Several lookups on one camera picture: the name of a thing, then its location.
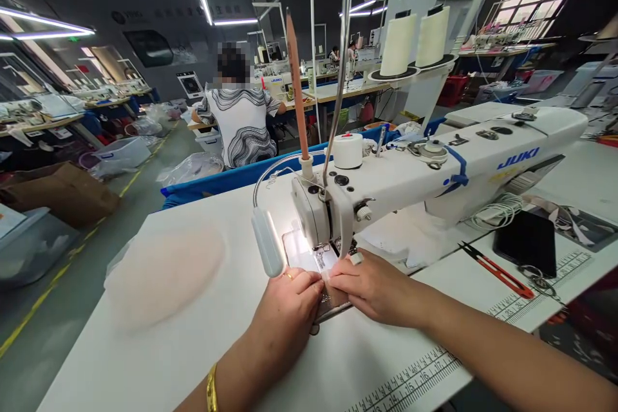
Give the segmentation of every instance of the woman's right hand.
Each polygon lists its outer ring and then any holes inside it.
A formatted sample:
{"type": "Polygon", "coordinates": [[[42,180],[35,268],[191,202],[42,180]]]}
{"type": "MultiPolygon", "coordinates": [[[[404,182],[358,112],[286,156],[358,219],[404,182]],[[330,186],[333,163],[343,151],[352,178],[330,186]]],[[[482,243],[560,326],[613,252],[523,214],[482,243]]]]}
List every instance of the woman's right hand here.
{"type": "Polygon", "coordinates": [[[363,261],[347,256],[332,268],[329,284],[348,294],[350,302],[374,321],[426,329],[442,294],[411,279],[391,263],[359,248],[363,261]]]}

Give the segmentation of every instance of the worker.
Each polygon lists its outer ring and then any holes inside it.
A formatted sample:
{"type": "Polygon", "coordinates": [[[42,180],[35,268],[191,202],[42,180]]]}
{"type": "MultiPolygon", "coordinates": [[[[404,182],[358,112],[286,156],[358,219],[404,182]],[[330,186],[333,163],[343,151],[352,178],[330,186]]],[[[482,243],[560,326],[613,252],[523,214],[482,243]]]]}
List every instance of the worker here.
{"type": "MultiPolygon", "coordinates": [[[[535,336],[409,278],[366,250],[331,270],[330,285],[376,322],[423,331],[504,402],[522,411],[618,411],[618,387],[535,336]]],[[[216,364],[218,409],[252,409],[300,356],[324,282],[288,268],[268,282],[247,331],[216,364]]],[[[206,411],[204,379],[176,412],[206,411]]]]}
{"type": "Polygon", "coordinates": [[[337,45],[335,45],[333,47],[333,50],[331,50],[329,58],[332,64],[336,64],[339,62],[339,47],[337,45]]]}
{"type": "Polygon", "coordinates": [[[285,113],[285,103],[250,83],[250,63],[233,42],[221,44],[217,71],[216,85],[220,88],[205,92],[191,114],[192,120],[212,124],[216,119],[227,169],[274,157],[277,149],[268,133],[266,119],[267,115],[285,113]]]}
{"type": "Polygon", "coordinates": [[[350,41],[350,43],[348,44],[348,62],[354,62],[356,61],[356,56],[354,55],[354,50],[356,50],[356,42],[355,41],[350,41]]]}

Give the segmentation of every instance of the black and white shirt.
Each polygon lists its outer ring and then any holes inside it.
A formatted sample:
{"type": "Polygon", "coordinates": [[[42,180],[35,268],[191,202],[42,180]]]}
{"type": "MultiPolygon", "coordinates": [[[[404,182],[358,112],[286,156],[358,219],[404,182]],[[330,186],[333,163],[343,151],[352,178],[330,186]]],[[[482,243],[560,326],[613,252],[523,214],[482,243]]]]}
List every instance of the black and white shirt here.
{"type": "Polygon", "coordinates": [[[274,116],[281,102],[261,88],[212,89],[197,107],[202,122],[219,125],[223,162],[235,168],[277,154],[266,128],[266,115],[274,116]]]}

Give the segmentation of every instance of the black phone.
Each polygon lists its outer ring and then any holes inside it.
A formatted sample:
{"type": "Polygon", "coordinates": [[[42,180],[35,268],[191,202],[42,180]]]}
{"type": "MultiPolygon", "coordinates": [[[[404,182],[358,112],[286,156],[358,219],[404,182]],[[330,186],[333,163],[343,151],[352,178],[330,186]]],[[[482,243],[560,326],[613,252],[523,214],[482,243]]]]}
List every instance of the black phone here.
{"type": "Polygon", "coordinates": [[[527,211],[517,214],[496,231],[494,252],[514,264],[535,266],[545,278],[556,277],[554,224],[541,216],[527,211]]]}

